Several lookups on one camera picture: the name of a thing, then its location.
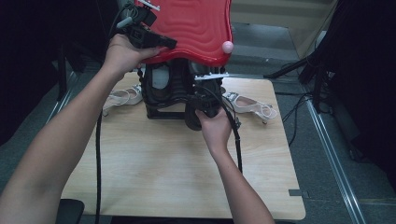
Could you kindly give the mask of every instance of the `wooden table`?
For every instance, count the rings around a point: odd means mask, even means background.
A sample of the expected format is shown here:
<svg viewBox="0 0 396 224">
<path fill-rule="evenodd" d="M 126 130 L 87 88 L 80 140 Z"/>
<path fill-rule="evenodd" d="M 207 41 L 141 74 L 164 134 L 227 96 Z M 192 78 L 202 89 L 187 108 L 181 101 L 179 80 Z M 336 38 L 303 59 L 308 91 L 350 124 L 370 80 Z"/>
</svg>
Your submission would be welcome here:
<svg viewBox="0 0 396 224">
<path fill-rule="evenodd" d="M 137 83 L 136 74 L 127 74 L 115 89 Z M 272 104 L 279 112 L 268 80 L 224 78 L 223 87 Z M 247 181 L 275 219 L 303 219 L 302 197 L 289 192 L 299 185 L 280 115 L 267 124 L 250 113 L 238 117 Z M 101 146 L 102 215 L 231 217 L 217 166 L 202 133 L 190 130 L 184 120 L 148 119 L 143 102 L 116 106 L 103 118 Z M 233 134 L 228 148 L 236 161 Z M 85 214 L 95 212 L 95 164 L 93 132 L 63 194 L 63 198 L 83 201 Z"/>
</svg>

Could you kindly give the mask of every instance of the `white sandal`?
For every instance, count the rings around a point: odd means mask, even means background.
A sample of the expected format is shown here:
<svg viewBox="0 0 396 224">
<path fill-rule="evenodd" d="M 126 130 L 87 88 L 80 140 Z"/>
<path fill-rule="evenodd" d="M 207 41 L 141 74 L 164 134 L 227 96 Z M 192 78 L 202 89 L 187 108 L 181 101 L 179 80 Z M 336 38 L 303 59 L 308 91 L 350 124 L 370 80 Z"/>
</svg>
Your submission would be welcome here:
<svg viewBox="0 0 396 224">
<path fill-rule="evenodd" d="M 113 105 L 136 105 L 142 101 L 142 87 L 133 85 L 130 89 L 112 91 L 103 106 L 103 115 L 107 116 L 107 110 Z"/>
<path fill-rule="evenodd" d="M 224 104 L 233 108 L 236 113 L 252 112 L 261 118 L 263 123 L 266 123 L 268 119 L 273 119 L 277 115 L 272 105 L 249 99 L 236 92 L 226 92 L 223 94 L 223 97 L 227 99 L 223 100 Z"/>
</svg>

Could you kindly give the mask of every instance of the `cord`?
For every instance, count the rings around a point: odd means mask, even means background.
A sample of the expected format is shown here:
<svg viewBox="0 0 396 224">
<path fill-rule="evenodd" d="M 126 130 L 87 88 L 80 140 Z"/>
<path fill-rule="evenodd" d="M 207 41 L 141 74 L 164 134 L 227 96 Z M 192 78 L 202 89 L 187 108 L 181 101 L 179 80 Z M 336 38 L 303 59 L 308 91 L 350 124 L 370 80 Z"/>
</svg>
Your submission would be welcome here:
<svg viewBox="0 0 396 224">
<path fill-rule="evenodd" d="M 100 157 L 100 133 L 102 128 L 102 115 L 101 111 L 99 118 L 96 122 L 96 214 L 95 214 L 95 224 L 99 224 L 100 219 L 100 207 L 102 201 L 102 163 Z"/>
<path fill-rule="evenodd" d="M 236 120 L 237 117 L 235 117 L 235 119 L 233 118 L 233 115 L 230 113 L 230 111 L 227 109 L 226 105 L 221 101 L 221 99 L 219 99 L 219 97 L 210 89 L 206 88 L 206 87 L 202 87 L 202 86 L 197 86 L 195 85 L 195 87 L 201 88 L 207 92 L 209 92 L 213 97 L 216 98 L 216 100 L 219 101 L 220 106 L 224 109 L 228 121 L 230 121 L 231 124 L 231 128 L 233 129 L 233 135 L 235 137 L 235 148 L 236 148 L 236 158 L 238 159 L 238 169 L 241 173 L 243 173 L 243 168 L 242 168 L 242 153 L 241 153 L 241 137 L 239 136 L 239 132 L 238 132 L 238 126 L 236 125 Z"/>
<path fill-rule="evenodd" d="M 233 119 L 237 119 L 235 108 L 233 107 L 233 103 L 227 97 L 225 97 L 225 96 L 221 96 L 221 97 L 229 103 L 230 106 L 228 106 L 228 105 L 225 105 L 225 106 L 227 106 L 229 109 L 231 109 L 233 111 Z"/>
<path fill-rule="evenodd" d="M 113 23 L 111 23 L 111 27 L 110 27 L 110 31 L 108 32 L 108 39 L 111 39 L 111 37 L 113 36 L 113 32 L 114 32 L 114 28 L 116 27 L 116 22 L 117 19 L 120 17 L 121 13 L 125 10 L 125 9 L 129 9 L 131 10 L 131 17 L 132 19 L 135 18 L 137 16 L 137 10 L 134 7 L 134 3 L 131 1 L 128 1 L 125 3 L 125 5 L 119 10 L 119 12 L 117 13 L 116 17 L 113 20 Z"/>
<path fill-rule="evenodd" d="M 291 137 L 289 141 L 289 147 L 291 144 L 294 142 L 295 137 L 297 135 L 297 111 L 300 106 L 302 106 L 306 101 L 309 101 L 312 99 L 312 92 L 308 93 L 290 93 L 290 92 L 276 92 L 278 95 L 288 95 L 288 96 L 301 96 L 300 99 L 298 100 L 297 104 L 293 107 L 293 109 L 285 115 L 285 117 L 282 118 L 282 122 L 286 122 L 289 117 L 293 114 L 294 112 L 294 130 L 293 130 L 293 136 Z"/>
</svg>

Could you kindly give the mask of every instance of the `red plastic cover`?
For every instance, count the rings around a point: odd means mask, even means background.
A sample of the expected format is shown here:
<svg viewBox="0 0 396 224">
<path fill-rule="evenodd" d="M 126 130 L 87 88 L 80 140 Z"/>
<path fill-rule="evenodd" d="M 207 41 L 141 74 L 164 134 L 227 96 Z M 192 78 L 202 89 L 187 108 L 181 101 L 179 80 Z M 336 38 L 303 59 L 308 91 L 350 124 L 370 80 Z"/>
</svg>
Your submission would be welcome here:
<svg viewBox="0 0 396 224">
<path fill-rule="evenodd" d="M 162 48 L 159 55 L 144 63 L 187 58 L 216 67 L 228 62 L 231 54 L 224 53 L 222 44 L 233 42 L 231 0 L 151 0 L 150 3 L 161 7 L 160 11 L 152 9 L 157 20 L 150 29 L 177 40 L 177 45 L 174 49 Z"/>
</svg>

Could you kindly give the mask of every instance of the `hand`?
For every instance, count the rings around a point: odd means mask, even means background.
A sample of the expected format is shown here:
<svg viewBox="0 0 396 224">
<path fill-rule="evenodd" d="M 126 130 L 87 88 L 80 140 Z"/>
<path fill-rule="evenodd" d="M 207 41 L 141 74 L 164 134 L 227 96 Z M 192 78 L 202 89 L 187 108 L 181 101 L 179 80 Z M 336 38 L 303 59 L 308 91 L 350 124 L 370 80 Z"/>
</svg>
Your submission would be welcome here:
<svg viewBox="0 0 396 224">
<path fill-rule="evenodd" d="M 125 35 L 114 35 L 108 45 L 103 68 L 119 75 L 119 80 L 127 72 L 132 71 L 140 61 L 153 57 L 159 49 L 136 49 Z"/>
<path fill-rule="evenodd" d="M 201 121 L 202 134 L 212 157 L 228 152 L 227 143 L 230 138 L 231 125 L 223 108 L 214 118 L 209 118 L 204 112 L 195 110 Z"/>
</svg>

